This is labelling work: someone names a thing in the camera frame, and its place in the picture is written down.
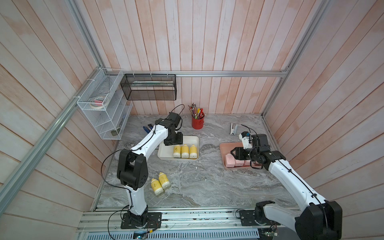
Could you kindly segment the yellow pencil sharpener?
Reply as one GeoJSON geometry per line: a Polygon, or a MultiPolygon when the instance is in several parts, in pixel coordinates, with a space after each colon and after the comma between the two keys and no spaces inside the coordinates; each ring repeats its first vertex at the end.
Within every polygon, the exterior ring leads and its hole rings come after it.
{"type": "Polygon", "coordinates": [[[174,146],[173,157],[174,158],[181,158],[181,146],[180,145],[174,146]]]}
{"type": "Polygon", "coordinates": [[[189,159],[190,158],[190,149],[187,145],[183,145],[181,147],[181,158],[182,159],[189,159]]]}
{"type": "Polygon", "coordinates": [[[157,179],[152,179],[151,180],[151,188],[154,191],[155,195],[158,196],[164,192],[164,189],[160,183],[159,180],[157,179]]]}
{"type": "Polygon", "coordinates": [[[191,145],[190,147],[190,159],[198,158],[198,148],[195,145],[191,145]]]}
{"type": "Polygon", "coordinates": [[[167,189],[171,186],[171,183],[167,177],[167,175],[163,172],[159,173],[159,182],[163,189],[167,189]]]}

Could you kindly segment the pink pencil sharpener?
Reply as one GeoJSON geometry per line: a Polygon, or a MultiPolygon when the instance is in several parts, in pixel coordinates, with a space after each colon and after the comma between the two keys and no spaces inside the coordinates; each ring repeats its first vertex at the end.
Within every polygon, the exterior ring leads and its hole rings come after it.
{"type": "Polygon", "coordinates": [[[250,160],[236,160],[235,167],[249,167],[250,160]]]}
{"type": "Polygon", "coordinates": [[[226,168],[234,168],[237,166],[237,160],[232,154],[226,154],[224,164],[226,168]]]}

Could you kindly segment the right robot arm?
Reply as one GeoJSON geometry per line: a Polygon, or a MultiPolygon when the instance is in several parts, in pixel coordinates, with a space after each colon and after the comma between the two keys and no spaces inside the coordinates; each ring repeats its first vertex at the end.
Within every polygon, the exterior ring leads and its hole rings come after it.
{"type": "Polygon", "coordinates": [[[299,211],[279,206],[274,201],[256,204],[253,211],[239,210],[242,226],[274,226],[280,224],[296,232],[301,240],[339,240],[342,237],[342,207],[317,193],[298,175],[279,151],[272,151],[264,134],[242,132],[242,147],[230,154],[239,161],[259,164],[286,188],[299,211]]]}

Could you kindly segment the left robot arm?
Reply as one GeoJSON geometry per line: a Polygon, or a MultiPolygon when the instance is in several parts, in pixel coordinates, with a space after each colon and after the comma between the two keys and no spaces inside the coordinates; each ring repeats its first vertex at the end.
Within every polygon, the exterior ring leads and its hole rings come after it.
{"type": "Polygon", "coordinates": [[[123,215],[122,229],[149,226],[148,205],[143,188],[149,177],[147,160],[161,143],[166,146],[183,143],[180,123],[181,116],[170,112],[165,119],[156,120],[150,132],[137,145],[120,151],[117,178],[129,197],[129,209],[123,215]]]}

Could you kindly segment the white storage tray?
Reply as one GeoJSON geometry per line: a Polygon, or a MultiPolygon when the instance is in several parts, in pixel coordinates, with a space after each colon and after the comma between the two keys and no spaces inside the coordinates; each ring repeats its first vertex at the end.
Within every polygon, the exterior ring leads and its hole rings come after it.
{"type": "MultiPolygon", "coordinates": [[[[183,136],[183,144],[187,145],[189,148],[191,145],[195,145],[198,148],[198,158],[200,157],[200,140],[197,136],[183,136]]],[[[182,159],[182,158],[174,158],[174,146],[165,146],[164,143],[161,143],[159,146],[158,157],[161,160],[178,160],[178,161],[196,161],[197,159],[182,159]]]]}

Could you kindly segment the pink storage tray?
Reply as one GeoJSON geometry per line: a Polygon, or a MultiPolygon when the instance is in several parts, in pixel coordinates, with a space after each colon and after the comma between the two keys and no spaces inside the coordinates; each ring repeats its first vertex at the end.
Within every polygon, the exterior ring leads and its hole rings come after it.
{"type": "MultiPolygon", "coordinates": [[[[223,164],[224,164],[224,159],[225,159],[225,155],[226,154],[230,154],[231,151],[236,148],[236,147],[243,147],[243,144],[238,142],[238,143],[222,143],[220,144],[220,151],[221,151],[221,155],[222,155],[222,160],[223,160],[223,164]]],[[[234,167],[234,168],[226,168],[227,170],[234,170],[234,169],[250,169],[251,166],[249,167],[234,167]]]]}

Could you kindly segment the red pen cup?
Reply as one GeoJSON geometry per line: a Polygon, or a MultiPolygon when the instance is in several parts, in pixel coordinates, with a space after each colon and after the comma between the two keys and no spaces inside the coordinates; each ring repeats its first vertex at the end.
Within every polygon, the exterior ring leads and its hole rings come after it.
{"type": "Polygon", "coordinates": [[[203,126],[204,126],[204,118],[205,117],[195,119],[194,117],[192,117],[192,127],[193,127],[193,129],[195,129],[195,130],[202,129],[203,126]]]}

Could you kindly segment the pens and pencils bunch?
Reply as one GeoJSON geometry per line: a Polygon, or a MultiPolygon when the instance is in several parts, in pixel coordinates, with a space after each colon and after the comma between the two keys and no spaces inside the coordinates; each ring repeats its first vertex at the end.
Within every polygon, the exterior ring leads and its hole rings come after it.
{"type": "Polygon", "coordinates": [[[195,103],[188,105],[193,119],[200,120],[205,117],[204,109],[198,108],[195,103]]]}

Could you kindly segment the tape roll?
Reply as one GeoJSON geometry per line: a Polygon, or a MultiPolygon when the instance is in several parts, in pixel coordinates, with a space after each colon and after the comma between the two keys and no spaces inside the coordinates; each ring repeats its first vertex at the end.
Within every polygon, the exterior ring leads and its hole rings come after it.
{"type": "Polygon", "coordinates": [[[101,110],[109,105],[110,99],[107,96],[97,96],[90,100],[89,105],[91,109],[101,110]]]}

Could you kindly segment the black mesh wall basket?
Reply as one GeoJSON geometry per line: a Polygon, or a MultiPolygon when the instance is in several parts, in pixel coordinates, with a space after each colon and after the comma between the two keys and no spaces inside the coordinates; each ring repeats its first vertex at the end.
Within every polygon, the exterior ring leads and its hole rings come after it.
{"type": "Polygon", "coordinates": [[[120,86],[128,101],[175,101],[176,76],[171,74],[124,74],[120,86]]]}

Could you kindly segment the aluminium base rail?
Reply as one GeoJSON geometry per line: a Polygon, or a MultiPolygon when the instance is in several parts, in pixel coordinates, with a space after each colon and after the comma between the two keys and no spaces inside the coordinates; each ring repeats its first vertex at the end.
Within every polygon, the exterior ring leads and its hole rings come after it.
{"type": "Polygon", "coordinates": [[[150,208],[141,227],[129,227],[122,208],[83,214],[76,240],[297,240],[277,222],[259,225],[252,207],[150,208]]]}

